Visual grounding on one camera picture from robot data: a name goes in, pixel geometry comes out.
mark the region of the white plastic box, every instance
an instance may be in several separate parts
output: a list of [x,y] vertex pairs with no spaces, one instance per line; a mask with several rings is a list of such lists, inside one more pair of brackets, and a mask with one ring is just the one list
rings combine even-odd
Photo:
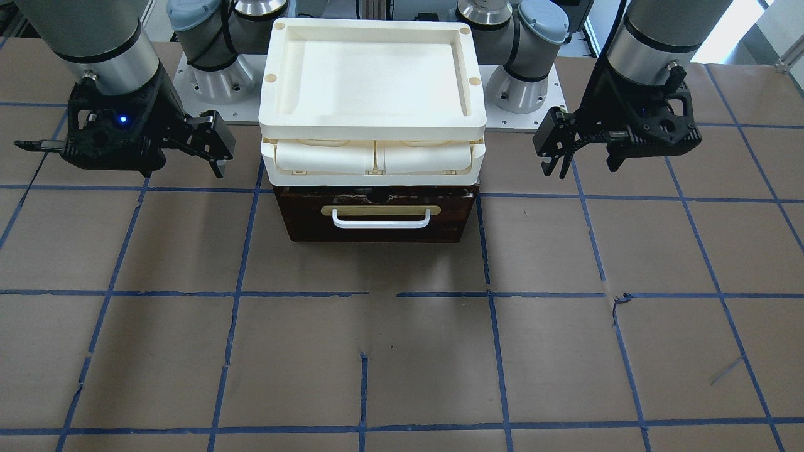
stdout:
[[274,185],[478,180],[486,111],[464,24],[280,19],[262,83]]

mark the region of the drawer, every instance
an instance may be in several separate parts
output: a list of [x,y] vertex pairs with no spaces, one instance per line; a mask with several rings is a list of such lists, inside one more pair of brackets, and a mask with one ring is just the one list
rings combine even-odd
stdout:
[[273,187],[293,241],[458,242],[468,187]]

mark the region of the white mounting plate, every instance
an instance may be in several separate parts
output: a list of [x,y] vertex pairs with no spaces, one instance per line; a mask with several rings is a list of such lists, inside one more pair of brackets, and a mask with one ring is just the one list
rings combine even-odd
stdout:
[[217,110],[220,116],[228,124],[233,125],[252,125],[259,124],[260,114],[260,89],[262,88],[262,77],[265,73],[265,55],[244,55],[246,62],[255,74],[254,90],[249,93],[242,101],[232,104],[212,104],[199,97],[193,89],[191,83],[191,67],[187,65],[187,56],[182,54],[182,59],[178,62],[178,69],[173,79],[176,92],[182,99],[184,109],[192,116],[198,116],[201,112],[209,109]]
[[[486,89],[486,84],[496,68],[497,66],[480,67],[483,90]],[[533,113],[507,112],[491,103],[489,97],[486,96],[486,132],[533,132],[539,128],[539,123],[544,119],[550,107],[557,106],[566,109],[567,102],[564,100],[564,91],[561,90],[555,65],[550,69],[548,83],[547,97],[544,98],[542,106]]]

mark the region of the white handle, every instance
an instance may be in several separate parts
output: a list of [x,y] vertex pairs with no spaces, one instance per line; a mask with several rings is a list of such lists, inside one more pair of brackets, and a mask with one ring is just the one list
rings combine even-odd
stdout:
[[338,218],[338,209],[332,209],[332,222],[342,229],[421,229],[430,224],[430,209],[423,220],[414,221],[346,221]]

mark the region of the light blue joint cap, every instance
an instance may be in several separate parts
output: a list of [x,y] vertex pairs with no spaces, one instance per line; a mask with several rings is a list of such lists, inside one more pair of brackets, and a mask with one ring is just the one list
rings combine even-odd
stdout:
[[524,0],[519,4],[519,16],[525,26],[551,43],[563,44],[567,39],[567,13],[550,0]]
[[167,17],[176,31],[187,31],[220,8],[220,0],[168,0]]

